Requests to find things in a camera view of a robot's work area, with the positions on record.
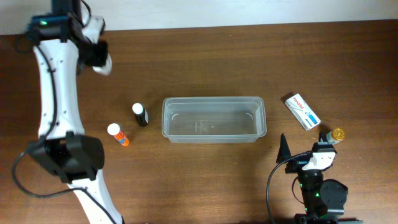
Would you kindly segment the white lotion bottle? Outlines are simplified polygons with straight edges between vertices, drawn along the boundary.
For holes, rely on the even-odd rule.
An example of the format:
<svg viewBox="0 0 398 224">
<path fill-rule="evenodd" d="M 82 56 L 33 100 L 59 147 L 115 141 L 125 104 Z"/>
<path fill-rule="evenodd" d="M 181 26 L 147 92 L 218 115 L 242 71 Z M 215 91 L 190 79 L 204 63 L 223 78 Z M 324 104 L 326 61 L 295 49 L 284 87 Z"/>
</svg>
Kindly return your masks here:
<svg viewBox="0 0 398 224">
<path fill-rule="evenodd" d="M 93 70 L 96 73 L 99 73 L 104 76 L 108 76 L 108 75 L 110 75 L 110 73 L 112 71 L 112 66 L 113 66 L 112 58 L 111 58 L 110 54 L 108 54 L 105 64 L 102 67 L 93 67 Z"/>
</svg>

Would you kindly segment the dark bottle white cap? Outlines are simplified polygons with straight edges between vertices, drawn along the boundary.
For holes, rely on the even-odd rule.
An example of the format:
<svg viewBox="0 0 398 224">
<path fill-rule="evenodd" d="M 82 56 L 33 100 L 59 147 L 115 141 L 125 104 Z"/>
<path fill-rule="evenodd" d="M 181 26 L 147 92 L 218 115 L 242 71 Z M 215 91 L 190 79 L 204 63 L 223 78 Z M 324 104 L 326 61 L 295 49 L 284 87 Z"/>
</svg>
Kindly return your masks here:
<svg viewBox="0 0 398 224">
<path fill-rule="evenodd" d="M 134 103 L 132 105 L 132 111 L 139 126 L 145 127 L 149 124 L 147 111 L 140 103 Z"/>
</svg>

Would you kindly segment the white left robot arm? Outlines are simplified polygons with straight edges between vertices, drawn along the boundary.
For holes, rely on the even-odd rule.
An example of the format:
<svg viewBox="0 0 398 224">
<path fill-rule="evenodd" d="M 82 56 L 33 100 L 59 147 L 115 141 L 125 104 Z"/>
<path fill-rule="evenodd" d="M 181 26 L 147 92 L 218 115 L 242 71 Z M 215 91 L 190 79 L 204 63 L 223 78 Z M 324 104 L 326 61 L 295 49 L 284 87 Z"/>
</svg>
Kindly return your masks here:
<svg viewBox="0 0 398 224">
<path fill-rule="evenodd" d="M 75 193 L 90 223 L 122 223 L 103 177 L 103 145 L 85 134 L 78 109 L 83 67 L 102 75 L 112 70 L 101 40 L 105 26 L 82 0 L 53 1 L 48 14 L 30 20 L 25 34 L 39 68 L 41 115 L 38 138 L 25 154 Z"/>
</svg>

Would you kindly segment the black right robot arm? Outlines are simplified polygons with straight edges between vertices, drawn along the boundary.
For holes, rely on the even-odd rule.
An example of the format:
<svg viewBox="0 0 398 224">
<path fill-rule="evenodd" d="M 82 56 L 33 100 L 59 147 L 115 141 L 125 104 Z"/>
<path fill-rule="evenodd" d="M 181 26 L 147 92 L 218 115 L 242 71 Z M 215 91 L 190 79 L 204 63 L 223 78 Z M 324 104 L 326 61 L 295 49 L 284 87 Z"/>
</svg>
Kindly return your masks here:
<svg viewBox="0 0 398 224">
<path fill-rule="evenodd" d="M 335 179 L 323 178 L 323 172 L 332 167 L 336 155 L 337 151 L 323 133 L 311 150 L 294 156 L 285 135 L 280 136 L 277 167 L 285 164 L 285 173 L 297 175 L 305 209 L 304 214 L 294 216 L 294 223 L 363 223 L 355 218 L 342 218 L 348 187 Z"/>
</svg>

